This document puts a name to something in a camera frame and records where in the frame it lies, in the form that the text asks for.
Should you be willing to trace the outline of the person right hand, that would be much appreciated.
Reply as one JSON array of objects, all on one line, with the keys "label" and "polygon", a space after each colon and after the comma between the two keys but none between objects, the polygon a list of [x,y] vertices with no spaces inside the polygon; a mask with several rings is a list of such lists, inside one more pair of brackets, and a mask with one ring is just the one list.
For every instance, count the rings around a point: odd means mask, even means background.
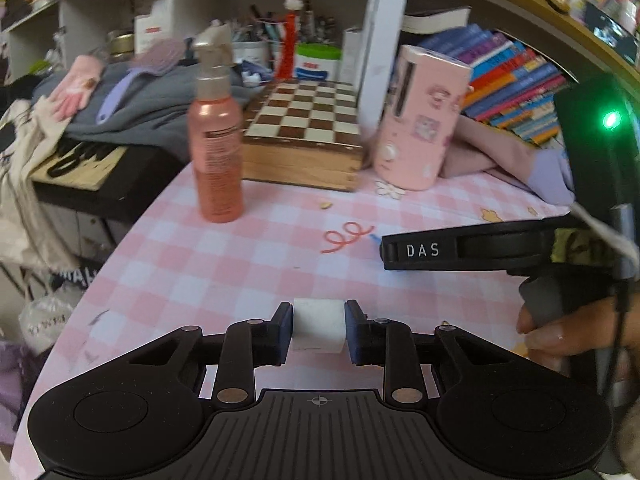
[{"label": "person right hand", "polygon": [[[526,306],[518,312],[516,331],[525,336],[529,359],[558,372],[563,359],[589,350],[612,346],[617,323],[614,299],[587,304],[577,311],[545,326],[538,326]],[[639,294],[634,293],[626,317],[617,375],[639,374]]]}]

